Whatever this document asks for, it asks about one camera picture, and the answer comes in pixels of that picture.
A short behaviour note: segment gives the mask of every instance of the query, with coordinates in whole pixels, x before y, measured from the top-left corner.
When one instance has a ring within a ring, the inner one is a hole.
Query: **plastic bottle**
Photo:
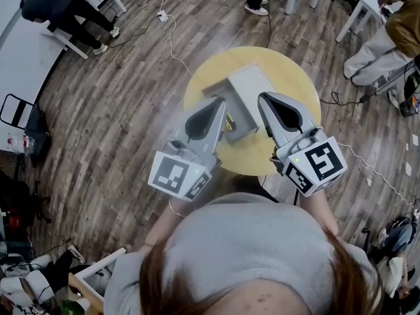
[[[11,135],[7,139],[7,149],[16,154],[32,154],[35,151],[35,140],[28,135]]]

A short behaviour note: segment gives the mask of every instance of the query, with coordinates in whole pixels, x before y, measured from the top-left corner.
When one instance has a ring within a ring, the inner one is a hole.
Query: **bracelet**
[[[179,212],[177,212],[177,211],[175,211],[173,208],[172,208],[172,205],[171,205],[171,199],[169,199],[169,207],[171,208],[171,210],[173,211],[173,213],[175,213],[176,215],[178,215],[179,217],[182,217],[182,218],[185,218],[186,216],[184,216],[184,215],[181,215]]]

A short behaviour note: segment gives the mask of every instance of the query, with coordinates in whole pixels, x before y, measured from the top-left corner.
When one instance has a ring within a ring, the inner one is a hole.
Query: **round wooden table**
[[[205,61],[192,76],[184,96],[184,110],[205,97],[202,90],[225,79],[233,71],[252,63],[271,81],[277,92],[302,102],[318,124],[321,123],[320,99],[309,77],[286,56],[261,47],[238,47],[221,52]],[[222,140],[217,146],[221,167],[243,175],[271,175],[276,168],[269,160],[274,141],[260,133],[252,133],[229,144]]]

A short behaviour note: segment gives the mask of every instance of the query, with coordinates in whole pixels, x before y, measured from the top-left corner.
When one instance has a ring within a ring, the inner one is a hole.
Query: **gray shirt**
[[[36,18],[57,23],[72,0],[24,0],[22,17],[29,21]]]
[[[375,269],[363,250],[346,249],[373,281]],[[140,314],[137,281],[145,255],[118,259],[105,315]],[[179,224],[165,255],[164,281],[183,265],[197,300],[262,278],[293,288],[313,314],[326,314],[331,302],[333,246],[313,217],[292,205],[243,193],[219,198]]]

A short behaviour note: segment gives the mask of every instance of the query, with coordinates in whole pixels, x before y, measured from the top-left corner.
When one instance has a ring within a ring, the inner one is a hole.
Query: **wooden floor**
[[[122,1],[128,11],[117,21],[121,35],[112,44],[142,32],[161,3]],[[270,0],[268,47],[298,63],[320,98],[331,100],[330,92],[336,91],[346,102],[371,92],[343,77],[343,62],[379,25],[370,20],[359,36],[347,35],[338,44],[335,37],[348,18],[349,6],[320,0],[312,10],[309,1],[298,0],[295,14],[286,16],[287,0]],[[165,0],[164,9],[177,18],[174,54],[194,72],[211,55],[228,48],[265,46],[268,18],[249,14],[243,5],[244,0]],[[112,18],[107,6],[102,11]],[[110,40],[97,26],[87,27]],[[180,112],[190,78],[184,66],[171,59],[172,29],[172,20],[156,19],[144,35],[124,46],[100,56],[89,52],[87,61],[68,51],[56,66],[40,99],[52,147],[45,163],[35,170],[27,166],[25,174],[30,183],[39,179],[42,193],[52,198],[45,210],[53,223],[37,222],[32,230],[38,253],[60,243],[60,235],[73,238],[84,256],[96,260],[121,246],[134,251],[142,245],[167,202],[147,186],[146,179],[154,152],[163,146]],[[411,134],[420,133],[418,121],[418,117],[403,118],[384,96],[363,105],[322,104],[326,132],[351,144],[408,199],[420,192],[420,152],[411,143]],[[377,232],[409,209],[348,148],[343,152],[349,170],[327,189],[327,195],[344,239],[362,243],[363,227]],[[404,172],[406,162],[413,167],[411,177]],[[233,176],[220,171],[219,181],[225,185],[217,194],[228,191]],[[366,179],[371,179],[370,187]],[[261,180],[280,201],[293,201],[293,187],[279,176]],[[412,263],[419,258],[417,248],[417,244],[411,248]]]

